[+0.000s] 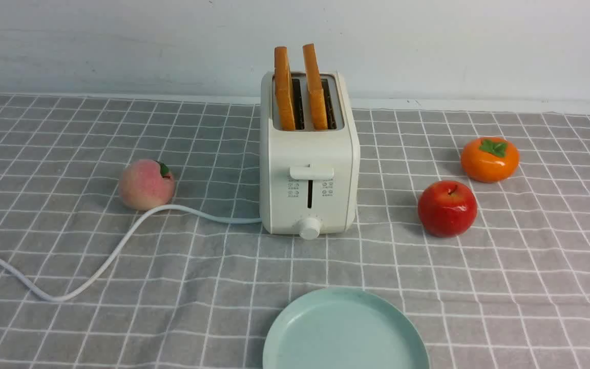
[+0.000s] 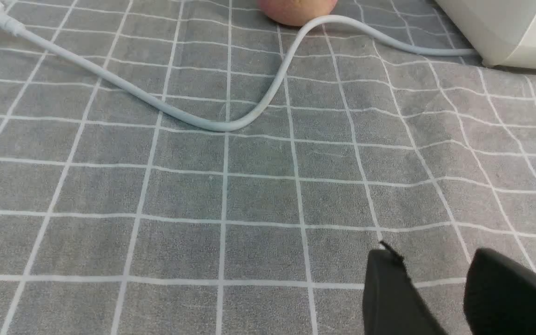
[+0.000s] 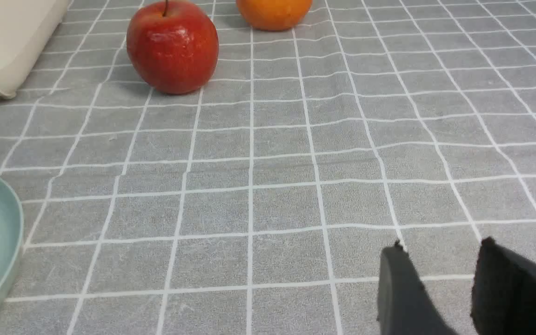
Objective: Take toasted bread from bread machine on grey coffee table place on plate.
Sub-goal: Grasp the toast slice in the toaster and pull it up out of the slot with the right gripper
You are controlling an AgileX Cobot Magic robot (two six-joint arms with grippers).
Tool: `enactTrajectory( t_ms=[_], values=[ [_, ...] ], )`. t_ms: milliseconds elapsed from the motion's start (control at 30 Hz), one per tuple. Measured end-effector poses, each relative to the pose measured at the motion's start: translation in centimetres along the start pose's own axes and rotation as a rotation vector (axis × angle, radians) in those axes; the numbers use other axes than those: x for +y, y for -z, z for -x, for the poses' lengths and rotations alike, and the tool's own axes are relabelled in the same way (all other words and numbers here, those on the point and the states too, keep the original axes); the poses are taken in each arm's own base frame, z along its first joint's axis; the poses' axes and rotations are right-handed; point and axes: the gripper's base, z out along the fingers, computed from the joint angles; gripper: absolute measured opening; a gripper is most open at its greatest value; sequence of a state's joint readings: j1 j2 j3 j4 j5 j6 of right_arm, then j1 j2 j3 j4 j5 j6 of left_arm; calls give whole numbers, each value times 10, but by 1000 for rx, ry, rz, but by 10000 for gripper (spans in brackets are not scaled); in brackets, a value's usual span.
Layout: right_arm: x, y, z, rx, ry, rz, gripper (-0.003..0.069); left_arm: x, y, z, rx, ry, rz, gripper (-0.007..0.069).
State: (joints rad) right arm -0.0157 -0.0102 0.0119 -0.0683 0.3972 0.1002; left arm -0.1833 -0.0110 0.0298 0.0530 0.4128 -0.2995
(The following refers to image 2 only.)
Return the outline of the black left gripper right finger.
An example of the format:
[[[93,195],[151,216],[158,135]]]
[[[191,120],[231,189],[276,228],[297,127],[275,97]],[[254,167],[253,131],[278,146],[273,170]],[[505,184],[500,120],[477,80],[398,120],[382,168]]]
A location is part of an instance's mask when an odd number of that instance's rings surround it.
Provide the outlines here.
[[[474,335],[536,335],[536,273],[491,248],[477,249],[463,311]]]

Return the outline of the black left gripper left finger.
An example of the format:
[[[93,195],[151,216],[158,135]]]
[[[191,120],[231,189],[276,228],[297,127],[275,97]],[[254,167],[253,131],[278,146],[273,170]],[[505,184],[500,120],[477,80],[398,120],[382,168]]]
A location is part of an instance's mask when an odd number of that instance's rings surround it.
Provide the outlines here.
[[[366,335],[445,335],[415,288],[404,257],[387,242],[368,253],[363,325]]]

